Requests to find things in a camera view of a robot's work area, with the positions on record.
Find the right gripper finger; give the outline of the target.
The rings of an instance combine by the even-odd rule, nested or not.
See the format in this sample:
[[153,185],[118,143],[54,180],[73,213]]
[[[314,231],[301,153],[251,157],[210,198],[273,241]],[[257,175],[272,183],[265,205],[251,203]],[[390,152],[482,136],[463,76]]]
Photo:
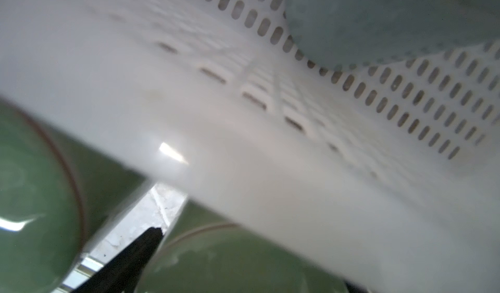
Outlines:
[[150,227],[74,292],[133,292],[164,234]]

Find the green tea canister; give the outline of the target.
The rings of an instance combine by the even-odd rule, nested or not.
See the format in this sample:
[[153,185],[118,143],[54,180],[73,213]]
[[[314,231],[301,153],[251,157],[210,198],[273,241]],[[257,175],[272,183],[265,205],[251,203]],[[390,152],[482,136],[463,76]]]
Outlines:
[[54,291],[149,187],[133,169],[2,101],[1,291]]
[[345,282],[187,201],[136,292],[347,292]]

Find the white plastic basket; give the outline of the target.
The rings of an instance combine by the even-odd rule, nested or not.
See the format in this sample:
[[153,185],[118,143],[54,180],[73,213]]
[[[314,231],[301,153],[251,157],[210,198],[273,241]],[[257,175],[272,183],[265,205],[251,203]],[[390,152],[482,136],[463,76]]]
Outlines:
[[1,96],[375,292],[499,291],[499,40],[330,69],[285,0],[1,0]]

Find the blue tea canister front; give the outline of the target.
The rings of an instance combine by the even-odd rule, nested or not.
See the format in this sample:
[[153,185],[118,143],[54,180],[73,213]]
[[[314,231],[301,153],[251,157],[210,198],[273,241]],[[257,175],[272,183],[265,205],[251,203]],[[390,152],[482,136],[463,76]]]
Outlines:
[[289,33],[315,64],[388,64],[499,38],[499,0],[285,0]]

